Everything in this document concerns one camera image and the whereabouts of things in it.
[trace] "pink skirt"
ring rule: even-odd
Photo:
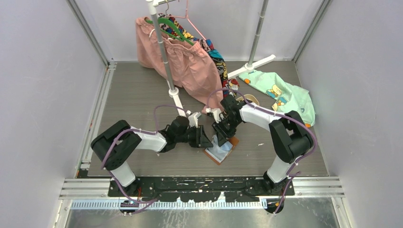
[[[154,26],[144,19],[146,17],[136,19],[138,61],[144,67],[154,68],[167,79],[157,35],[153,32],[149,37]],[[192,46],[185,41],[167,39],[168,35],[164,33],[162,33],[162,37],[173,83],[183,87],[189,95],[206,104],[209,94],[222,88],[220,76],[213,60],[203,50],[199,42],[195,42]],[[211,96],[209,106],[221,108],[220,101],[222,99],[222,91],[216,92]]]

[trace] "gray floor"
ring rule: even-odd
[[[227,62],[228,71],[238,69],[243,64],[244,62]],[[284,81],[300,86],[295,65],[291,61],[271,62],[258,70],[277,72]],[[263,107],[269,108],[273,105],[274,99],[241,80],[238,81],[240,92],[254,95]],[[204,104],[189,96],[182,88],[180,98],[184,108],[192,112],[201,111],[204,107]],[[107,98],[100,133],[122,119],[137,128],[155,130],[153,110],[161,104],[174,104],[168,96],[168,85],[163,77],[155,70],[141,67],[138,63],[119,63]],[[159,109],[157,115],[160,128],[170,124],[177,114],[173,108]],[[211,118],[203,115],[201,123],[204,124],[207,135],[211,136]],[[175,149],[159,154],[135,150],[127,161],[138,176],[262,175],[276,156],[270,133],[253,124],[243,123],[238,126],[236,137],[240,143],[221,165],[215,164],[202,149],[191,148],[187,144],[178,144]],[[88,175],[108,175],[100,169],[100,165],[101,161],[93,156]],[[302,175],[327,175],[320,150],[301,161],[294,171],[302,171]]]

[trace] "green hanger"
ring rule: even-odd
[[[146,21],[147,23],[149,23],[149,24],[152,24],[152,23],[153,23],[152,20],[145,20],[145,21]],[[183,36],[183,34],[179,31],[179,29],[175,26],[175,24],[174,24],[172,21],[170,21],[168,18],[159,18],[159,19],[158,19],[158,23],[159,23],[159,24],[165,24],[165,25],[169,26],[170,28],[172,28],[172,29],[176,32],[176,34],[178,34],[179,37],[174,36],[174,35],[172,35],[171,33],[167,32],[167,31],[165,31],[165,30],[163,30],[163,29],[161,29],[161,32],[167,34],[168,36],[170,36],[170,37],[172,37],[172,38],[174,38],[174,39],[178,39],[178,40],[180,40],[180,41],[186,41],[186,42],[188,42],[190,45],[192,45],[192,46],[194,45],[193,42],[191,42],[190,40],[186,39],[185,36]]]

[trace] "hanger hook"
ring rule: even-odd
[[[165,16],[167,16],[168,15],[167,11],[169,10],[169,4],[168,4],[168,0],[165,0],[165,2],[166,2],[166,5],[168,6],[168,8],[165,10]]]

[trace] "colorful patterned garment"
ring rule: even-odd
[[[164,14],[160,13],[159,17],[165,17]],[[182,33],[182,35],[191,41],[198,41],[201,45],[201,47],[209,54],[211,59],[213,60],[214,64],[217,67],[218,74],[220,75],[220,80],[223,88],[228,88],[228,89],[233,89],[233,90],[238,90],[239,88],[239,83],[235,78],[232,78],[228,80],[228,72],[227,72],[227,66],[225,65],[225,61],[220,55],[220,53],[214,48],[213,43],[211,40],[207,39],[198,39],[192,36],[189,32],[187,32],[177,21],[174,17],[169,17],[169,20],[174,23],[174,25],[178,28],[178,30]],[[166,32],[171,33],[172,35],[179,37],[178,34],[169,26],[162,24],[161,29],[165,30]],[[237,94],[233,91],[223,91],[222,92],[224,97],[226,97],[228,94],[231,94],[232,96],[236,96]]]

